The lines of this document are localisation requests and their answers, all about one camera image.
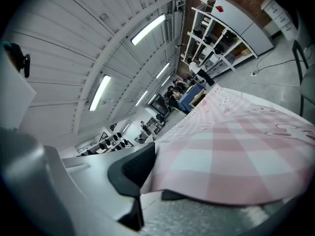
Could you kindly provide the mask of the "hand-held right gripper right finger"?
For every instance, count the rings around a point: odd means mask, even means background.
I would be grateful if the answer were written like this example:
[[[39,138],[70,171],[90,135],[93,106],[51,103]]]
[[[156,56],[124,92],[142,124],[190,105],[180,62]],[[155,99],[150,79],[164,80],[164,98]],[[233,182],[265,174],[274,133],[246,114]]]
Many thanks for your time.
[[[171,190],[163,190],[161,193],[161,199],[163,201],[176,201],[176,200],[183,200],[188,199],[192,201],[199,201],[199,199],[188,197],[177,192],[173,192]]]

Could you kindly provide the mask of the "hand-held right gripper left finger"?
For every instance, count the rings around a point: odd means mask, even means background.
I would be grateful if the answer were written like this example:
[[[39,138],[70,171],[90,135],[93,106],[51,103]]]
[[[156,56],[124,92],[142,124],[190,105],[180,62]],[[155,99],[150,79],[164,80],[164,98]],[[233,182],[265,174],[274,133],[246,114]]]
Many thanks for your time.
[[[133,198],[131,211],[118,221],[133,229],[140,230],[144,226],[140,190],[152,171],[156,161],[155,143],[127,155],[110,165],[107,177],[118,194]]]

